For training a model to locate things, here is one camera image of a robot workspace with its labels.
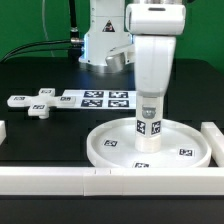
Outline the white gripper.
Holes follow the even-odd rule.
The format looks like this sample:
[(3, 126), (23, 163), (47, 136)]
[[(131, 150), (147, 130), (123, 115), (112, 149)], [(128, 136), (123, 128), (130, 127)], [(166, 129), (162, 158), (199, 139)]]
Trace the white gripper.
[[(164, 96), (169, 84), (176, 38), (170, 36), (140, 36), (134, 38), (135, 88), (144, 97)], [(156, 108), (142, 106), (142, 116), (153, 119)]]

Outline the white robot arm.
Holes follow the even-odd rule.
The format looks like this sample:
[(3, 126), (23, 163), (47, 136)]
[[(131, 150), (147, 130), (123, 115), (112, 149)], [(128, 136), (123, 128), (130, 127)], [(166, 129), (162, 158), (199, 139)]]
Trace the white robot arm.
[(136, 116), (160, 119), (176, 37), (185, 26), (183, 0), (90, 0), (83, 67), (115, 73), (134, 65)]

